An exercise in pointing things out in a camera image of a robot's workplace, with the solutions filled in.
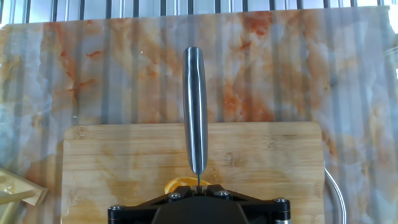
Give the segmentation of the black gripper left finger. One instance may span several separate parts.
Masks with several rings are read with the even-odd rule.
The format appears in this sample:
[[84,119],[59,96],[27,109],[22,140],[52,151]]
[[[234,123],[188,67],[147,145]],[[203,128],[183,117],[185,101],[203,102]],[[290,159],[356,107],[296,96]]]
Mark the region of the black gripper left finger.
[[112,205],[108,208],[108,224],[152,223],[158,209],[163,205],[192,197],[197,187],[177,187],[173,192],[154,198],[136,206]]

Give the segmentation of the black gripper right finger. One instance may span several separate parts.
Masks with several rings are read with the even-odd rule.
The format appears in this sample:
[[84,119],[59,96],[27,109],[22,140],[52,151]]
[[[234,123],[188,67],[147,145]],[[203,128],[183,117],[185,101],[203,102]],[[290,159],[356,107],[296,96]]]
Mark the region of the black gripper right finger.
[[201,188],[206,197],[215,199],[205,203],[205,216],[208,223],[290,223],[290,200],[277,197],[261,200],[231,190],[220,185]]

